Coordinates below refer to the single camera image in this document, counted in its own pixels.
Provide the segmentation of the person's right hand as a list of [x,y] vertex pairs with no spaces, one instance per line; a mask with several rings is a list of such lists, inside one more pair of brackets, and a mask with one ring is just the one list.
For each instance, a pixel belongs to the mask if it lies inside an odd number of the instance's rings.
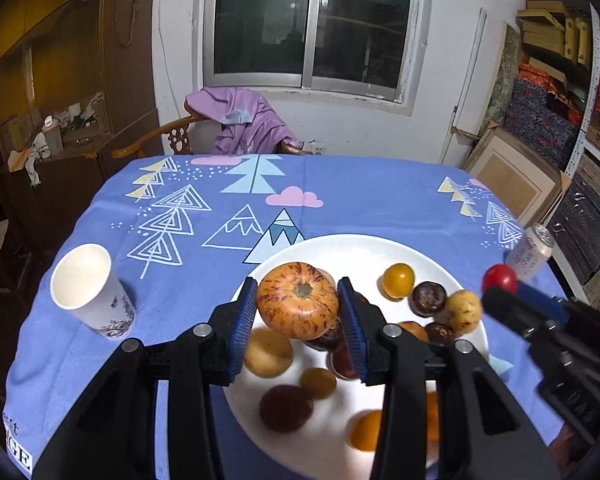
[[591,445],[568,424],[563,424],[557,437],[548,446],[550,454],[563,479],[580,477],[586,467],[585,456],[591,451]]

